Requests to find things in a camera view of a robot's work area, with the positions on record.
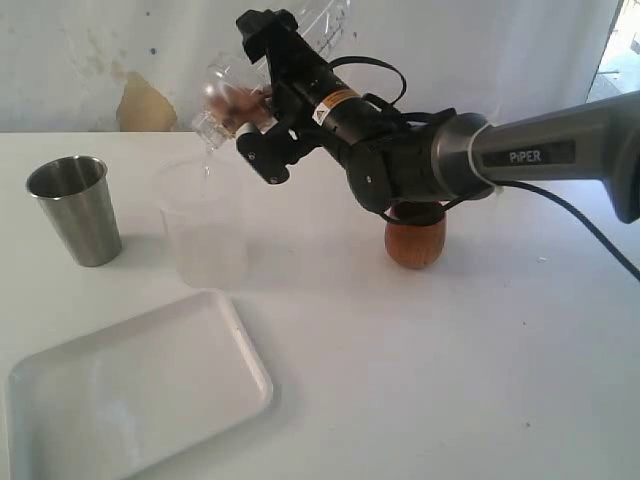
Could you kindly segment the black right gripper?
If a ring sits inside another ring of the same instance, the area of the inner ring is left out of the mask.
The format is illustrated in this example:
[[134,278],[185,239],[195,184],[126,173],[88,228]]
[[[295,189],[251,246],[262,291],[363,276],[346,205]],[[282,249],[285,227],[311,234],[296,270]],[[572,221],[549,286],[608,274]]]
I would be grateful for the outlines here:
[[266,131],[253,122],[242,124],[236,149],[266,183],[279,185],[290,178],[288,166],[314,149],[340,148],[337,135],[312,119],[321,101],[340,90],[340,79],[334,66],[307,44],[268,46],[278,31],[297,32],[298,22],[288,10],[247,10],[235,24],[248,60],[255,64],[266,55],[277,120]]

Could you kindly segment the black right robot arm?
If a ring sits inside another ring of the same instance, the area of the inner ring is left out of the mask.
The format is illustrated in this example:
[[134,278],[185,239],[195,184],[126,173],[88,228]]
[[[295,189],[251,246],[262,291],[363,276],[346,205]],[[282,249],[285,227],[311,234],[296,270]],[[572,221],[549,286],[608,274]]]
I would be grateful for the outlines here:
[[400,202],[480,198],[510,181],[595,179],[620,221],[639,217],[637,93],[500,126],[454,109],[401,113],[350,89],[290,12],[249,10],[236,25],[249,60],[267,63],[276,120],[267,131],[245,123],[236,147],[269,184],[323,148],[376,214]]

